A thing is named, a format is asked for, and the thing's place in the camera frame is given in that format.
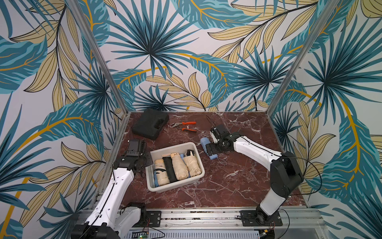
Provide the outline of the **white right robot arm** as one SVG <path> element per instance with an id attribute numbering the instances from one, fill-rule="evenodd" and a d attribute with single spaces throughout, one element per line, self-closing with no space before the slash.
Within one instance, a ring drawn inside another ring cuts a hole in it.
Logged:
<path id="1" fill-rule="evenodd" d="M 304 181 L 297 157 L 291 152 L 279 152 L 260 145 L 237 132 L 230 133 L 224 125 L 210 130 L 213 142 L 201 139 L 205 153 L 212 157 L 235 151 L 256 161 L 270 172 L 270 190 L 257 206 L 256 214 L 264 220 L 273 216 L 292 192 Z"/>

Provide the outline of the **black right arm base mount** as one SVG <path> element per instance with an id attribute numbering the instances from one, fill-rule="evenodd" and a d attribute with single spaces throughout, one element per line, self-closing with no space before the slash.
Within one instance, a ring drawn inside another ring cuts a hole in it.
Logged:
<path id="1" fill-rule="evenodd" d="M 255 210 L 242 210 L 236 219 L 242 222 L 244 227 L 278 227 L 282 226 L 282 220 L 278 211 L 272 215 L 266 214 L 260 206 Z"/>

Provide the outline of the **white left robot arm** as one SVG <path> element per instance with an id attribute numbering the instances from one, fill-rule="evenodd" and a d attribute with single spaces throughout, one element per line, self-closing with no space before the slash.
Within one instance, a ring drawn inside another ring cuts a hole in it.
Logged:
<path id="1" fill-rule="evenodd" d="M 95 209 L 85 223 L 74 226 L 70 238 L 121 239 L 133 226 L 147 224 L 144 203 L 129 203 L 124 210 L 119 210 L 136 174 L 153 164 L 146 146 L 146 142 L 141 139 L 129 141 L 125 153 L 114 161 L 110 181 Z"/>

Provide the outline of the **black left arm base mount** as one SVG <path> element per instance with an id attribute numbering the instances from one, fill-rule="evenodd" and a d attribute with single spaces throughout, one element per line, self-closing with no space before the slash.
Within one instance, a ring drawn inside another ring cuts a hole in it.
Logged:
<path id="1" fill-rule="evenodd" d="M 145 203 L 138 203 L 138 202 L 130 202 L 127 205 L 127 208 L 138 208 L 140 209 L 140 218 L 139 221 L 133 225 L 134 228 L 138 227 L 152 227 L 152 228 L 157 228 L 160 227 L 161 224 L 161 216 L 162 212 L 161 211 L 148 211 L 146 204 Z"/>

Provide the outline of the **beige umbrella with black strap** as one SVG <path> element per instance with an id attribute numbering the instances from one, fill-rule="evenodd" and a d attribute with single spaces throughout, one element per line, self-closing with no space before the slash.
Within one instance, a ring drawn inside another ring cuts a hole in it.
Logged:
<path id="1" fill-rule="evenodd" d="M 170 179 L 163 159 L 155 160 L 154 175 L 157 178 L 159 186 L 170 184 Z"/>

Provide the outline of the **light blue umbrella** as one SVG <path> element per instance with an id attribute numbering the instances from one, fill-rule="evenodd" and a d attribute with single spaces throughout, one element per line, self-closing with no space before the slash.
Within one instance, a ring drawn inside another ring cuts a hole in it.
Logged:
<path id="1" fill-rule="evenodd" d="M 209 151 L 210 150 L 209 145 L 211 144 L 211 142 L 208 139 L 208 137 L 201 138 L 200 143 L 201 143 L 203 150 L 205 151 L 206 155 L 210 158 L 210 160 L 214 160 L 214 159 L 218 158 L 217 154 L 211 154 Z"/>

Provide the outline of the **beige plastic storage box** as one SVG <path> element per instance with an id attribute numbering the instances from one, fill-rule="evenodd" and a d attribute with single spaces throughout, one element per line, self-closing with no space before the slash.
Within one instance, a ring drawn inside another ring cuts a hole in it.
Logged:
<path id="1" fill-rule="evenodd" d="M 153 150 L 150 152 L 151 157 L 154 160 L 162 158 L 161 156 L 168 153 L 178 152 L 178 153 L 186 153 L 187 150 L 193 150 L 196 154 L 196 158 L 198 161 L 198 165 L 201 169 L 201 174 L 190 177 L 181 181 L 177 181 L 174 183 L 170 183 L 164 186 L 155 186 L 155 180 L 154 180 L 154 170 L 155 170 L 155 164 L 153 163 L 151 166 L 146 167 L 146 181 L 147 181 L 147 188 L 150 192 L 156 192 L 156 193 L 162 193 L 165 191 L 173 190 L 179 187 L 183 187 L 186 185 L 190 185 L 193 183 L 198 182 L 200 179 L 202 179 L 205 175 L 205 169 L 202 163 L 202 160 L 199 156 L 199 152 L 197 149 L 197 146 L 193 142 L 186 142 L 182 144 L 177 144 L 157 150 Z"/>

